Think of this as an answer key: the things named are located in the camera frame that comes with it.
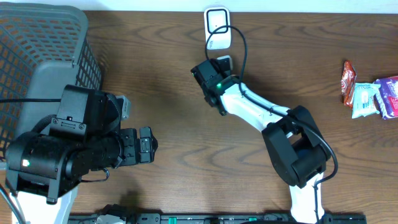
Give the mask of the mint green snack packet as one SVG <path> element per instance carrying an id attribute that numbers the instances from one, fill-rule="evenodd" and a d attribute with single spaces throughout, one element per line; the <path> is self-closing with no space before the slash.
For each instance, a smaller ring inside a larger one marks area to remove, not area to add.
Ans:
<path id="1" fill-rule="evenodd" d="M 379 93 L 380 84 L 357 83 L 354 87 L 352 118 L 379 114 L 374 97 Z"/>

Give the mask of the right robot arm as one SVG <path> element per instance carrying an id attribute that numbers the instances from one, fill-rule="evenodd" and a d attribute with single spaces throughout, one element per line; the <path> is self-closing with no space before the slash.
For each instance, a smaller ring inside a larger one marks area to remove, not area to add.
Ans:
<path id="1" fill-rule="evenodd" d="M 261 133 L 273 168 L 289 185 L 292 218 L 318 223 L 325 214 L 319 188 L 333 154 L 309 110 L 279 106 L 255 94 L 231 73 L 229 57 L 205 60 L 191 73 L 210 106 L 223 116 L 243 119 Z"/>

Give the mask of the red orange snack bar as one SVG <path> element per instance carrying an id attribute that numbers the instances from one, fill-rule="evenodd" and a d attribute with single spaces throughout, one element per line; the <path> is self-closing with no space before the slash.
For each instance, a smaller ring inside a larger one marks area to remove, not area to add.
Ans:
<path id="1" fill-rule="evenodd" d="M 349 60 L 343 65 L 341 75 L 341 97 L 343 104 L 349 108 L 353 108 L 354 87 L 356 84 L 357 73 Z"/>

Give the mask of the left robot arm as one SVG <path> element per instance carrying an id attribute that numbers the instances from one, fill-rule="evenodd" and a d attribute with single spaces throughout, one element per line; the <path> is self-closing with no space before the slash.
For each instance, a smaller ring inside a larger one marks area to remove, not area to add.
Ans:
<path id="1" fill-rule="evenodd" d="M 14 223 L 67 223 L 86 174 L 154 160 L 158 142 L 151 128 L 121 127 L 127 99 L 67 85 L 58 102 L 56 114 L 6 151 L 1 193 Z"/>

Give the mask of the purple noodle packet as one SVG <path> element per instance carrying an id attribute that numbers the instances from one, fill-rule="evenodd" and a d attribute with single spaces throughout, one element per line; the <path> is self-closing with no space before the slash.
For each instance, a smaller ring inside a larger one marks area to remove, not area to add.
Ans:
<path id="1" fill-rule="evenodd" d="M 397 117 L 397 76 L 380 78 L 373 82 L 379 85 L 376 100 L 383 119 Z"/>

